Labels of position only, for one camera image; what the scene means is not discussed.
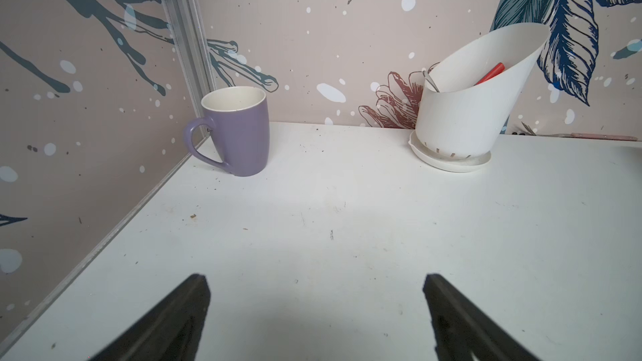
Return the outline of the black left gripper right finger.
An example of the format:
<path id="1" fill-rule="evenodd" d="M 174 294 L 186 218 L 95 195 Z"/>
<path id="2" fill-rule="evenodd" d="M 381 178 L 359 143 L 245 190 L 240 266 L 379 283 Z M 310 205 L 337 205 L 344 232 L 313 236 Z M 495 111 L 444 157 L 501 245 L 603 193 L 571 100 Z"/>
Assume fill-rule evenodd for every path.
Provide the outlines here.
<path id="1" fill-rule="evenodd" d="M 426 276 L 423 292 L 439 360 L 538 360 L 440 274 Z"/>

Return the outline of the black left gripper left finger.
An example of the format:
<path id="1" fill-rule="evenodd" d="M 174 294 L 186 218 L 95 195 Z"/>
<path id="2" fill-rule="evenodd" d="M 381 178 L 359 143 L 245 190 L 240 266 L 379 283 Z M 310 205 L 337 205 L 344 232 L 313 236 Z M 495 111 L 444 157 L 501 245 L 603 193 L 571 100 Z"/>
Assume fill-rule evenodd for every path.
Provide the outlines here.
<path id="1" fill-rule="evenodd" d="M 207 279 L 192 274 L 93 360 L 194 360 L 211 301 Z"/>

